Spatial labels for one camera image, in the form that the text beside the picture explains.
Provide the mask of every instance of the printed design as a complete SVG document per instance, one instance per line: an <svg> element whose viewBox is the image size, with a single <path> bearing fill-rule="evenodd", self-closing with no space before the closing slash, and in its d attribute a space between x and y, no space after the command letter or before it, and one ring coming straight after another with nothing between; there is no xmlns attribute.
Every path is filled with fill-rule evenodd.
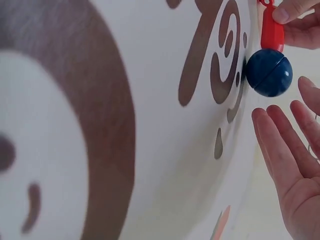
<svg viewBox="0 0 320 240"><path fill-rule="evenodd" d="M136 133L126 70L108 26L88 0L0 0L0 18L0 50L40 63L81 126L89 175L81 240L118 239L134 186ZM9 137L0 135L0 174L15 166ZM37 227L45 205L40 185L26 189L22 236Z"/></svg>
<svg viewBox="0 0 320 240"><path fill-rule="evenodd" d="M230 210L231 210L231 206L229 205L224 212L220 213L220 216L215 224L213 234L210 240L220 240L221 235L224 232L225 226L228 222Z"/></svg>
<svg viewBox="0 0 320 240"><path fill-rule="evenodd" d="M199 80L200 71L205 59L207 52L209 39L212 34L213 27L217 20L218 12L222 6L224 0L195 0L198 10L202 13L198 23L198 27L195 31L188 55L186 57L184 67L181 74L179 89L178 89L178 100L181 106L186 107L196 90L196 86ZM175 9L179 6L181 0L167 0L167 4L170 8ZM236 18L236 33L234 38L234 32L230 30L228 32L229 22L231 16L234 15ZM243 33L243 47L247 47L247 33ZM225 80L221 79L220 73L220 59L216 52L213 53L211 59L211 70L210 70L210 85L211 92L214 101L217 104L222 104L228 98L234 80L236 79L236 87L239 87L239 93L235 105L227 110L227 121L232 123L235 119L241 99L244 93L244 77L243 71L237 72L237 65L239 59L239 51L241 47L241 21L239 8L236 0L228 0L223 14L220 20L219 33L218 33L218 44L220 48L224 47L224 56L229 57L231 48L235 39L235 48L232 56L232 62L229 69L229 73ZM219 128L215 141L214 158L220 159L223 154L223 140L221 134L221 128Z"/></svg>

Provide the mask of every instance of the hand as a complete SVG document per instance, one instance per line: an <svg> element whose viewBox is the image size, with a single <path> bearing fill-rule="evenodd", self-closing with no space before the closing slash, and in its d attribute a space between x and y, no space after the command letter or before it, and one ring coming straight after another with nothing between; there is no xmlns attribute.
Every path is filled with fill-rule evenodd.
<svg viewBox="0 0 320 240"><path fill-rule="evenodd" d="M273 19L284 24L285 44L306 48L320 48L320 0L283 0L274 10ZM298 17L314 9L304 18Z"/></svg>
<svg viewBox="0 0 320 240"><path fill-rule="evenodd" d="M298 87L305 104L320 115L320 89L305 77L299 79ZM313 152L320 158L320 124L300 101L293 101L290 108ZM319 240L320 164L278 106L269 106L266 111L255 109L252 120L276 187L286 229L294 240Z"/></svg>

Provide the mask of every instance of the red handle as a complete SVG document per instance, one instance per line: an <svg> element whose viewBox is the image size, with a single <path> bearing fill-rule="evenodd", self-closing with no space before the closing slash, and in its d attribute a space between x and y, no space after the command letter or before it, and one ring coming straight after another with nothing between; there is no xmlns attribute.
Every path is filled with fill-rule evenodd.
<svg viewBox="0 0 320 240"><path fill-rule="evenodd" d="M285 31L284 26L275 22L272 17L276 7L272 5L272 0L269 0L269 4L266 4L264 0L260 1L266 6L263 12L261 48L273 49L282 53L285 44Z"/></svg>

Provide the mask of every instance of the dark blue ball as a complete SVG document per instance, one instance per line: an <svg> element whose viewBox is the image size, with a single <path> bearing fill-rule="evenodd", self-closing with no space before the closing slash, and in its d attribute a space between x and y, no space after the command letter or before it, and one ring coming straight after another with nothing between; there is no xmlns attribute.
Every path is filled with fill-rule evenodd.
<svg viewBox="0 0 320 240"><path fill-rule="evenodd" d="M283 94L293 78L289 60L279 51L261 49L251 56L245 67L249 85L265 97Z"/></svg>

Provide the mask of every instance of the plastic toy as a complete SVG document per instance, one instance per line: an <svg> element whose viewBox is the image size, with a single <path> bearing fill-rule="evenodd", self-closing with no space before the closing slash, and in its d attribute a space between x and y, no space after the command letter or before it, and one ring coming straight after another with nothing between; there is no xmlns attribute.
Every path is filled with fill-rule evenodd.
<svg viewBox="0 0 320 240"><path fill-rule="evenodd" d="M284 27L273 20L273 0L260 0L263 12L261 50L249 59L245 71L249 85L265 97L283 94L291 85L293 70L284 50Z"/></svg>

